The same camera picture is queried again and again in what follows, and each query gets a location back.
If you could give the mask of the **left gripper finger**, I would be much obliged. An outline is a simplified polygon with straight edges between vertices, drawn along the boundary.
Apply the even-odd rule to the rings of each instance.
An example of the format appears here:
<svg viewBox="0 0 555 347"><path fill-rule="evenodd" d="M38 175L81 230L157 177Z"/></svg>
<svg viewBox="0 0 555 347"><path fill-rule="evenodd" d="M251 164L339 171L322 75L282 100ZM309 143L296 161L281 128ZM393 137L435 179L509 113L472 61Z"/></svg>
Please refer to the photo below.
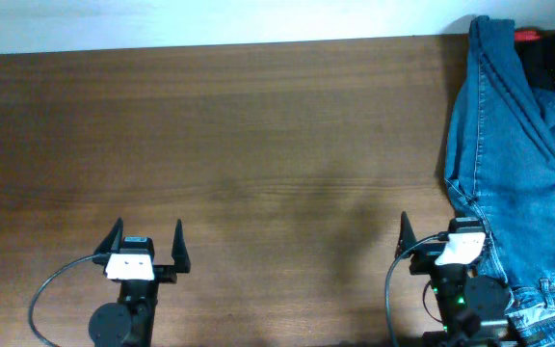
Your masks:
<svg viewBox="0 0 555 347"><path fill-rule="evenodd" d="M94 254L118 254L123 235L123 220L117 218L111 231L94 250Z"/></svg>
<svg viewBox="0 0 555 347"><path fill-rule="evenodd" d="M191 260L185 245L183 225L180 219L176 222L172 242L172 259L176 273L188 274L191 271Z"/></svg>

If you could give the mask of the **blue denim jeans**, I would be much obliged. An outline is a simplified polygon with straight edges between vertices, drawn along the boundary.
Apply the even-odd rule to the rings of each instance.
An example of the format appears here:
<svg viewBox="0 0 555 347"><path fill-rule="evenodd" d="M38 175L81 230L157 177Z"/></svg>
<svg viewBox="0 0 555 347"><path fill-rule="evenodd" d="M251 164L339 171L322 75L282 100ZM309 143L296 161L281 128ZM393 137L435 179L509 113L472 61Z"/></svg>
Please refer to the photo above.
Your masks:
<svg viewBox="0 0 555 347"><path fill-rule="evenodd" d="M471 21L444 179L456 211L489 235L477 270L510 288L519 337L555 346L555 93L529 85L510 19Z"/></svg>

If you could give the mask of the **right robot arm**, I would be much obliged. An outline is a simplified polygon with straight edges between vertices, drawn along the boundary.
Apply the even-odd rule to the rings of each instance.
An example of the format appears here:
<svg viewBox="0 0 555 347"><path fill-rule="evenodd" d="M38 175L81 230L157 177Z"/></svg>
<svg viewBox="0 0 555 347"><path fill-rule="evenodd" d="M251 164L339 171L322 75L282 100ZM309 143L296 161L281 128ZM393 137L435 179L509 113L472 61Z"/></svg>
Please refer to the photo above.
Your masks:
<svg viewBox="0 0 555 347"><path fill-rule="evenodd" d="M385 278L384 298L389 299L390 279L398 263L408 259L413 276L427 276L442 325L440 331L424 332L425 346L517 346L505 308L509 287L480 275L476 266L489 249L483 223L473 217L454 218L445 231L418 240L409 217L400 217L394 261Z"/></svg>

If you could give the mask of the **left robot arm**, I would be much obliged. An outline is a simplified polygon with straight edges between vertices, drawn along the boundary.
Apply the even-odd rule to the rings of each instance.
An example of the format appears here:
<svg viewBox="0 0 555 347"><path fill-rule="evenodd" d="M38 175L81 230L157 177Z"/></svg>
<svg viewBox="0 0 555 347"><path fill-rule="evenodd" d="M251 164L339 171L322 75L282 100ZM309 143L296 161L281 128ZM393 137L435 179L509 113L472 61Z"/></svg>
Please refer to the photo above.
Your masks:
<svg viewBox="0 0 555 347"><path fill-rule="evenodd" d="M182 222L176 222L171 264L155 264L152 239L125 236L122 219L116 220L93 254L92 262L102 266L104 276L119 285L117 300L97 308L90 319L88 332L93 344L149 347L159 287L175 284L179 274L191 271Z"/></svg>

